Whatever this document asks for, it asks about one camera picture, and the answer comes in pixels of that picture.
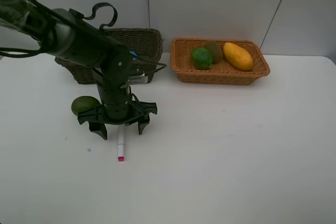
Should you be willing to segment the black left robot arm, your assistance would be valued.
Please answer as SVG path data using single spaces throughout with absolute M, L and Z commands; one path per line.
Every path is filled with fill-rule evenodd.
M 71 109 L 78 122 L 88 122 L 89 130 L 107 139 L 106 125 L 137 124 L 142 133 L 157 114 L 155 103 L 141 102 L 132 93 L 132 66 L 142 58 L 110 38 L 102 27 L 95 28 L 82 13 L 62 8 L 50 9 L 37 0 L 1 0 L 1 26 L 30 36 L 37 50 L 1 48 L 1 56 L 29 58 L 49 54 L 89 68 L 96 82 L 99 99 L 79 97 Z

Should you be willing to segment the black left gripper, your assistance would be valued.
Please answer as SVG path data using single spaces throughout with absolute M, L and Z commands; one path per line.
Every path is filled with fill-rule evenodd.
M 150 123 L 150 114 L 157 114 L 156 103 L 139 101 L 127 84 L 120 87 L 102 83 L 96 85 L 101 105 L 80 112 L 78 122 L 80 124 L 89 122 L 90 132 L 104 140 L 108 139 L 105 124 L 131 125 L 137 122 L 138 133 L 142 135 L 145 127 Z

